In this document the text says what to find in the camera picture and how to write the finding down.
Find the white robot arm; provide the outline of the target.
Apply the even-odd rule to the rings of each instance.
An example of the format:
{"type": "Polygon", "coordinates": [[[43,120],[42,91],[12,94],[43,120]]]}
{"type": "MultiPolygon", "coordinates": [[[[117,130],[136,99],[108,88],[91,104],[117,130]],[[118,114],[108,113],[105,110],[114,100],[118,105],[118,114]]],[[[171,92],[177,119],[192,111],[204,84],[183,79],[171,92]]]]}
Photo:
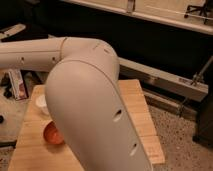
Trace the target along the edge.
{"type": "Polygon", "coordinates": [[[119,58],[95,38],[0,43],[0,69],[46,71],[48,111],[84,171],[153,171],[118,85],[119,58]]]}

